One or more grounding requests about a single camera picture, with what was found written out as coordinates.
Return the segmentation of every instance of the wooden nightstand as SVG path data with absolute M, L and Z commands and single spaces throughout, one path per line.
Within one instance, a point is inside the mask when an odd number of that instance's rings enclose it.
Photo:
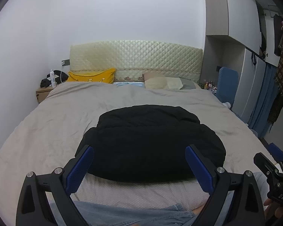
M 50 93 L 50 91 L 52 90 L 53 88 L 50 86 L 50 87 L 42 87 L 42 88 L 39 88 L 36 92 L 35 92 L 35 95 L 37 96 L 37 100 L 38 100 L 38 103 L 41 103 L 47 96 L 48 94 Z

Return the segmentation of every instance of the white cabinet door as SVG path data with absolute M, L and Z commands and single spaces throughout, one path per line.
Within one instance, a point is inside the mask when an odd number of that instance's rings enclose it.
M 251 51 L 245 49 L 242 72 L 235 96 L 235 101 L 233 103 L 233 108 L 232 108 L 232 111 L 237 115 L 239 115 L 240 117 L 242 117 L 245 106 L 248 102 L 248 97 L 251 92 L 251 88 L 253 85 L 255 72 L 256 72 L 256 66 L 253 65 L 251 56 L 252 56 Z
M 273 26 L 273 18 L 270 17 L 270 13 L 268 10 L 264 10 L 265 23 L 266 23 L 266 62 L 277 66 L 279 64 L 280 57 L 275 55 L 275 29 Z
M 254 81 L 251 87 L 250 95 L 248 96 L 248 101 L 241 116 L 242 121 L 244 121 L 245 123 L 248 122 L 254 110 L 254 107 L 256 105 L 261 90 L 263 77 L 265 73 L 266 63 L 263 60 L 259 59 L 258 57 L 256 57 L 256 59 L 257 59 L 257 64 L 256 64 Z
M 259 54 L 260 25 L 255 0 L 228 0 L 228 35 Z

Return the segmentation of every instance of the power socket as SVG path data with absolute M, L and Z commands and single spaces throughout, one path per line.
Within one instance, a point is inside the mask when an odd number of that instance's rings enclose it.
M 70 60 L 66 59 L 66 60 L 62 60 L 62 66 L 67 66 L 70 65 Z

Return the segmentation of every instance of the silver screw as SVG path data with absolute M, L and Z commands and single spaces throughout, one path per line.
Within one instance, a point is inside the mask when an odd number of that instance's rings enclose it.
M 225 172 L 225 169 L 223 167 L 218 167 L 217 168 L 217 172 L 219 173 L 224 173 Z
M 246 176 L 252 176 L 253 175 L 253 173 L 251 171 L 246 171 L 245 174 L 246 174 Z
M 60 174 L 62 172 L 62 168 L 58 167 L 55 169 L 55 174 Z
M 33 172 L 29 172 L 28 174 L 26 174 L 27 177 L 32 177 L 33 176 Z

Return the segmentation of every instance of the nightstand drawer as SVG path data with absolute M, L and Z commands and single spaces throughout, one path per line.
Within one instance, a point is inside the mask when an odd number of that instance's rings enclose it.
M 46 99 L 46 97 L 48 96 L 50 92 L 39 92 L 36 93 L 37 99 L 38 99 L 38 103 L 41 103 L 44 99 Z

